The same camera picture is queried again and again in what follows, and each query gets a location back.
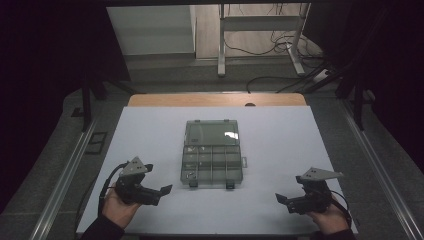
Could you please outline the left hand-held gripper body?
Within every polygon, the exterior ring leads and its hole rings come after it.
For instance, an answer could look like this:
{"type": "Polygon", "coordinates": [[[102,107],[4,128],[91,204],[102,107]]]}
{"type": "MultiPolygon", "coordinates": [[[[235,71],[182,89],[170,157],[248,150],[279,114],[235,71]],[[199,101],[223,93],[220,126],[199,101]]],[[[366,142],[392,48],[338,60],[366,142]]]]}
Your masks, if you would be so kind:
{"type": "Polygon", "coordinates": [[[134,157],[119,174],[115,191],[125,204],[157,205],[162,197],[159,190],[145,188],[141,185],[146,171],[139,157],[134,157]]]}

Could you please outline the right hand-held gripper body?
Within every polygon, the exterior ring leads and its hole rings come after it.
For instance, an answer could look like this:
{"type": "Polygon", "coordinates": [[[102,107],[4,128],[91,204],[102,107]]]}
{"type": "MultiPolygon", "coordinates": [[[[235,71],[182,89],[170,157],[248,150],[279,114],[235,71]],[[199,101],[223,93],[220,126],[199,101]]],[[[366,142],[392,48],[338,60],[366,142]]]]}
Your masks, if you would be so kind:
{"type": "Polygon", "coordinates": [[[343,177],[341,172],[334,172],[311,167],[306,173],[300,175],[304,196],[287,199],[286,206],[290,213],[305,214],[308,212],[323,213],[331,205],[332,193],[327,185],[327,180],[343,177]]]}

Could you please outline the grey transparent compartment box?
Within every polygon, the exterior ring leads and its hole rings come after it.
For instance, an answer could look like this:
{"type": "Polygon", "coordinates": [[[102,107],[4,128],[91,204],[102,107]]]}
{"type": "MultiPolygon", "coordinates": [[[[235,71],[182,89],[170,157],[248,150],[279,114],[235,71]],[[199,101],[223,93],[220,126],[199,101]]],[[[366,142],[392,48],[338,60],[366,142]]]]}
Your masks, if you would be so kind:
{"type": "Polygon", "coordinates": [[[234,189],[243,181],[236,120],[193,120],[186,123],[180,180],[190,188],[234,189]]]}

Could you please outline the person's left hand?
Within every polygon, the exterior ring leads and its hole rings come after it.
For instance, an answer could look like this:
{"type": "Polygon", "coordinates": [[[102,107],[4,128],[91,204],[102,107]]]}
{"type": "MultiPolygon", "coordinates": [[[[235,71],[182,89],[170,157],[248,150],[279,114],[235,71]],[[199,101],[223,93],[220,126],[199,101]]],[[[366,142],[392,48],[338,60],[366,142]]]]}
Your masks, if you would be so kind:
{"type": "Polygon", "coordinates": [[[102,214],[122,229],[125,229],[137,210],[140,204],[125,204],[115,191],[115,185],[112,185],[105,196],[102,214]]]}

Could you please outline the person's right hand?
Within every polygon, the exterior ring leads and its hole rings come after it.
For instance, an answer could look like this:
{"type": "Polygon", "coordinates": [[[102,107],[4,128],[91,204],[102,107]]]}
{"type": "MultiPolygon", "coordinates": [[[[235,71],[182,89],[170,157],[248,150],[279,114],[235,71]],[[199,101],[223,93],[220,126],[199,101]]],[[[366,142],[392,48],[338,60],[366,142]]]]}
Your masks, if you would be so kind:
{"type": "Polygon", "coordinates": [[[312,221],[324,235],[335,234],[349,229],[343,212],[334,204],[331,204],[323,213],[308,212],[307,215],[312,218],[312,221]]]}

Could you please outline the black metal stand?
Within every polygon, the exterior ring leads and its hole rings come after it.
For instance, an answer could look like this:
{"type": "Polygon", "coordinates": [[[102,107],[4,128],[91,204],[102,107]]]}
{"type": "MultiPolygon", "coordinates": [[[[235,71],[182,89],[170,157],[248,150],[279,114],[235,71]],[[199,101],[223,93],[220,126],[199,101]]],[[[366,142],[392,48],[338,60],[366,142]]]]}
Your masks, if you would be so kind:
{"type": "Polygon", "coordinates": [[[105,83],[109,83],[124,92],[134,95],[138,91],[132,87],[125,85],[130,81],[130,75],[127,68],[119,71],[107,72],[106,70],[85,68],[81,76],[81,93],[82,93],[82,131],[86,132],[93,121],[91,96],[96,100],[106,100],[108,93],[105,83]]]}
{"type": "Polygon", "coordinates": [[[340,79],[335,95],[339,99],[346,99],[351,92],[354,92],[353,99],[353,120],[357,127],[363,131],[364,126],[362,122],[362,108],[365,103],[364,100],[364,80],[361,76],[360,63],[352,60],[349,64],[331,73],[323,80],[302,91],[303,94],[313,93],[318,89],[328,85],[335,80],[340,79]]]}

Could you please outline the white power strip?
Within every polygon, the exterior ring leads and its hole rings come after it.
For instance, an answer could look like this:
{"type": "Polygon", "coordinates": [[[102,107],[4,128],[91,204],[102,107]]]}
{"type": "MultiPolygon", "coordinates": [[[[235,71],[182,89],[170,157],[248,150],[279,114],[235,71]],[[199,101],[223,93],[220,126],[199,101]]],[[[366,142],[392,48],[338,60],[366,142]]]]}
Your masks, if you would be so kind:
{"type": "Polygon", "coordinates": [[[318,83],[320,81],[322,81],[323,79],[325,79],[327,76],[329,76],[331,74],[331,72],[327,69],[323,69],[319,74],[317,74],[314,78],[313,81],[315,83],[318,83]]]}

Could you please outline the white cabinet panel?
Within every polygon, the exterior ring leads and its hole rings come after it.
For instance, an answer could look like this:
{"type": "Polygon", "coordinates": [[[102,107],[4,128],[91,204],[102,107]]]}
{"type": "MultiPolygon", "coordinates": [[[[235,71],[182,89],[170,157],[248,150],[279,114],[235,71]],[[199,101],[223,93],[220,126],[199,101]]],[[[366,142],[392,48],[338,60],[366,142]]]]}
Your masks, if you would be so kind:
{"type": "Polygon", "coordinates": [[[194,53],[191,10],[188,5],[107,8],[124,55],[194,53]]]}

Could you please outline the black curtain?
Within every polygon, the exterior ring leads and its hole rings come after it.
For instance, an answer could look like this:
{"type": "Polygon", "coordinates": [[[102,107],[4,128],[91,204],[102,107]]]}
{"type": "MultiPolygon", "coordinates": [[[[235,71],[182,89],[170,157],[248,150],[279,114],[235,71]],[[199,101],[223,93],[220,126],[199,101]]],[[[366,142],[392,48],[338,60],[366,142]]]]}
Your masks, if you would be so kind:
{"type": "Polygon", "coordinates": [[[336,95],[371,91],[378,119],[424,172],[424,0],[313,3],[303,34],[338,69],[371,39],[336,95]]]}
{"type": "Polygon", "coordinates": [[[37,161],[67,95],[130,79],[107,7],[0,0],[0,213],[37,161]]]}

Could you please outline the aluminium rail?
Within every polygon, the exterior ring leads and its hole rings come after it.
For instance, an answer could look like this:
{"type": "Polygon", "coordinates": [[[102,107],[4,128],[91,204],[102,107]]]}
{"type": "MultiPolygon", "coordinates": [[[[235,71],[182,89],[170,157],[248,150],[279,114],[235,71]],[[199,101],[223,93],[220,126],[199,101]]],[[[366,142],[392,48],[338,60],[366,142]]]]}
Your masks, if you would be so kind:
{"type": "Polygon", "coordinates": [[[67,163],[61,172],[61,175],[59,176],[59,179],[56,182],[37,223],[35,224],[29,240],[47,239],[54,220],[59,212],[60,206],[64,201],[66,193],[82,159],[83,151],[88,145],[96,125],[97,120],[92,120],[86,127],[86,130],[79,134],[76,146],[72,148],[72,154],[68,158],[67,163]]]}
{"type": "Polygon", "coordinates": [[[341,100],[339,106],[408,239],[424,240],[424,230],[418,226],[412,211],[390,178],[365,131],[355,122],[349,102],[341,100]]]}

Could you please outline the white metal desk frame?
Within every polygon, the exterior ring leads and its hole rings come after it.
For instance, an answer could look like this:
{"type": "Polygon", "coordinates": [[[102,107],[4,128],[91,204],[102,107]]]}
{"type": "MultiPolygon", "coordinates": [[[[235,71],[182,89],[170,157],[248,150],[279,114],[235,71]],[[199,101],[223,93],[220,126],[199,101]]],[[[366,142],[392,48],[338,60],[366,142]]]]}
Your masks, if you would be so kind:
{"type": "Polygon", "coordinates": [[[226,32],[237,31],[293,31],[294,37],[291,44],[287,43],[287,52],[298,76],[304,76],[305,71],[297,54],[298,43],[303,31],[309,10],[309,3],[301,5],[298,16],[224,16],[224,5],[220,5],[219,20],[219,53],[218,76],[225,76],[225,43],[226,32]]]}

